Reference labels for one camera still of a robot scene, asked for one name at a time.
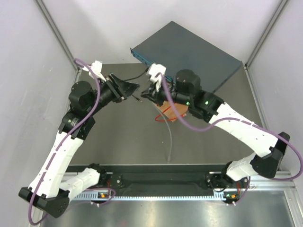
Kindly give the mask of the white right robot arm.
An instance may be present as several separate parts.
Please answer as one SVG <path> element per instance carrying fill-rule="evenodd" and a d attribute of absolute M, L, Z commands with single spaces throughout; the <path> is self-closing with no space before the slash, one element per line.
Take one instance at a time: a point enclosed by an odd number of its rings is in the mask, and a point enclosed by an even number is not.
<path fill-rule="evenodd" d="M 192 70 L 180 70 L 172 83 L 166 81 L 165 72 L 166 68 L 160 64 L 153 64 L 147 69 L 150 86 L 142 92 L 142 97 L 159 106 L 165 101 L 169 102 L 179 119 L 182 117 L 175 104 L 186 105 L 193 117 L 209 124 L 208 127 L 199 129 L 183 120 L 183 124 L 191 130 L 206 131 L 218 127 L 253 151 L 251 155 L 225 165 L 221 175 L 224 186 L 232 187 L 239 180 L 254 175 L 275 179 L 289 146 L 288 134 L 274 134 L 259 127 L 217 95 L 206 92 L 200 85 L 199 76 Z"/>

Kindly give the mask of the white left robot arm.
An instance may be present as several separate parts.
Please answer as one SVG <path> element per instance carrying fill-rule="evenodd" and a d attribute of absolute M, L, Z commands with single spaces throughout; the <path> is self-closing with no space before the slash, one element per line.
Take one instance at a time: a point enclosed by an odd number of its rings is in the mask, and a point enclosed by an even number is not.
<path fill-rule="evenodd" d="M 105 169 L 98 164 L 88 165 L 76 177 L 62 182 L 62 178 L 78 148 L 91 131 L 94 114 L 110 102 L 119 103 L 130 97 L 139 84 L 109 74 L 104 82 L 97 79 L 93 89 L 87 81 L 79 81 L 69 94 L 70 108 L 59 126 L 52 149 L 39 174 L 28 187 L 22 187 L 19 197 L 49 216 L 60 217 L 70 201 L 86 189 L 103 187 L 107 183 Z"/>

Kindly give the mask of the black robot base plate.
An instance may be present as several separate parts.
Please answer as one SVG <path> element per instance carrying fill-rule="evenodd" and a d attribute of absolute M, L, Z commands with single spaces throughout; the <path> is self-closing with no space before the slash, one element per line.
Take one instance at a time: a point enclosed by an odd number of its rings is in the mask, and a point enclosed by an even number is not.
<path fill-rule="evenodd" d="M 131 186 L 145 186 L 148 189 L 172 185 L 193 186 L 202 190 L 236 189 L 239 183 L 225 175 L 224 165 L 175 164 L 175 165 L 95 165 L 100 177 L 92 188 L 109 187 L 116 191 Z"/>

